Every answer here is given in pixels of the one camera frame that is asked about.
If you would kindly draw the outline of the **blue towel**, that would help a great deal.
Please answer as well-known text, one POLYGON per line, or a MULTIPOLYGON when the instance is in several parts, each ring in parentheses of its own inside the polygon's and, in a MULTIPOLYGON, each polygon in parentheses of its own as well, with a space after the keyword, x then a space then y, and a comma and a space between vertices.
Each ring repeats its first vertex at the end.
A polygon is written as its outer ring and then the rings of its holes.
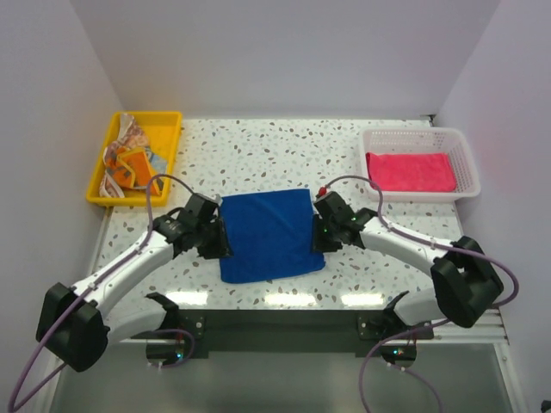
POLYGON ((313 205, 307 188, 235 194, 222 199, 232 256, 220 259, 220 278, 248 284, 309 274, 325 267, 312 251, 313 205))

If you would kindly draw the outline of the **pink microfiber towel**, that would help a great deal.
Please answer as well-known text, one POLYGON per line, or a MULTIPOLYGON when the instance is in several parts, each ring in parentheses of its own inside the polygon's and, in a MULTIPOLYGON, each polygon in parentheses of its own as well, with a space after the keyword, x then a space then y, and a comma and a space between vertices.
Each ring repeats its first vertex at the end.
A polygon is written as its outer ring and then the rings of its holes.
POLYGON ((381 154, 367 152, 368 177, 382 191, 448 193, 455 173, 445 153, 381 154))

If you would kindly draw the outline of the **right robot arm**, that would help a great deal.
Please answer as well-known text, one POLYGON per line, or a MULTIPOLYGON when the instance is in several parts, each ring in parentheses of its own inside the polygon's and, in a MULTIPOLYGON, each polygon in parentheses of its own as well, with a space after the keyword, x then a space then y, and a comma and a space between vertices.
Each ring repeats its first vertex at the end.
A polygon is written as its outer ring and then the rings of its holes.
POLYGON ((319 195, 313 207, 314 251, 336 252, 350 245, 391 256, 430 277, 431 287, 402 292, 387 305, 383 326, 390 336, 403 337, 414 326, 439 319, 470 328, 504 291, 487 256, 470 237, 443 240, 383 222, 369 208, 355 212, 333 191, 319 195))

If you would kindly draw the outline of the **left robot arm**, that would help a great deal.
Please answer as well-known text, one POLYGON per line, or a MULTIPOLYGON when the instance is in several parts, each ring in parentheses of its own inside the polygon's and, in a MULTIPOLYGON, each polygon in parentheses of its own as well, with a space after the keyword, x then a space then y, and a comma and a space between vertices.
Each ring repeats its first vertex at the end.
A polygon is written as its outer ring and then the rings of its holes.
POLYGON ((92 367, 115 339, 105 323, 108 314, 145 277, 188 250, 204 259, 232 255, 221 203, 192 194, 185 206, 150 218, 146 232, 104 268, 70 287, 50 287, 37 341, 76 372, 92 367))

